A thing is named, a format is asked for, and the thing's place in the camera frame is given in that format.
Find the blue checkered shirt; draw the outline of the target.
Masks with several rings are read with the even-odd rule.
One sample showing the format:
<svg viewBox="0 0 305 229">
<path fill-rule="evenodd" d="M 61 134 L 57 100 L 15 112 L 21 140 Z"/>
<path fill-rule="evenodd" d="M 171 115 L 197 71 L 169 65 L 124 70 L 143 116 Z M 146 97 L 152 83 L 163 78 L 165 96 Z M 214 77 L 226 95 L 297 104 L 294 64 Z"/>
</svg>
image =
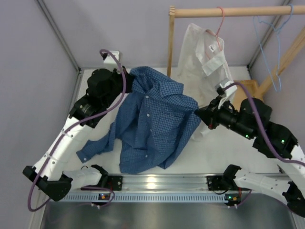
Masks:
<svg viewBox="0 0 305 229">
<path fill-rule="evenodd" d="M 77 152 L 80 161 L 114 149 L 122 142 L 120 171 L 136 174 L 168 168 L 181 154 L 200 124 L 198 103 L 183 94 L 183 84 L 151 67 L 130 70 L 132 92 L 122 102 L 108 133 L 89 140 Z"/>
</svg>

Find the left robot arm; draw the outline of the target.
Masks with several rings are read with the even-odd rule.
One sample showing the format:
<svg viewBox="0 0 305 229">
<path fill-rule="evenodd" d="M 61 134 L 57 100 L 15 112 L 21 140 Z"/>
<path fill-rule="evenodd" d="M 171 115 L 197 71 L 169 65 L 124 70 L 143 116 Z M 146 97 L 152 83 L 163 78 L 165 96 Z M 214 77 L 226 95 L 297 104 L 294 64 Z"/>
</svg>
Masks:
<svg viewBox="0 0 305 229">
<path fill-rule="evenodd" d="M 95 70 L 87 80 L 88 88 L 72 107 L 68 118 L 49 150 L 23 174 L 53 201 L 62 200 L 70 191 L 86 186 L 103 190 L 108 173 L 101 166 L 65 171 L 71 155 L 93 131 L 100 120 L 117 107 L 125 93 L 132 91 L 134 77 L 125 68 Z"/>
</svg>

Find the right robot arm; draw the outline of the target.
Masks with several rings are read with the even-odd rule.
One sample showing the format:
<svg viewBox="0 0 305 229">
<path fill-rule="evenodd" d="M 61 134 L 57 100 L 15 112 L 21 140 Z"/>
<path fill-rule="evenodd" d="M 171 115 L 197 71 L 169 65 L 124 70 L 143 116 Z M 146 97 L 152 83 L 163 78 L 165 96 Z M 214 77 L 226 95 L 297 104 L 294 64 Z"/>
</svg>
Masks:
<svg viewBox="0 0 305 229">
<path fill-rule="evenodd" d="M 272 197 L 293 213 L 305 216 L 305 155 L 292 132 L 270 121 L 272 109 L 256 98 L 244 99 L 240 110 L 230 102 L 219 105 L 220 97 L 194 113 L 213 130 L 219 125 L 253 140 L 252 147 L 276 164 L 289 176 L 289 181 L 259 175 L 229 165 L 221 183 L 227 190 L 249 189 Z"/>
</svg>

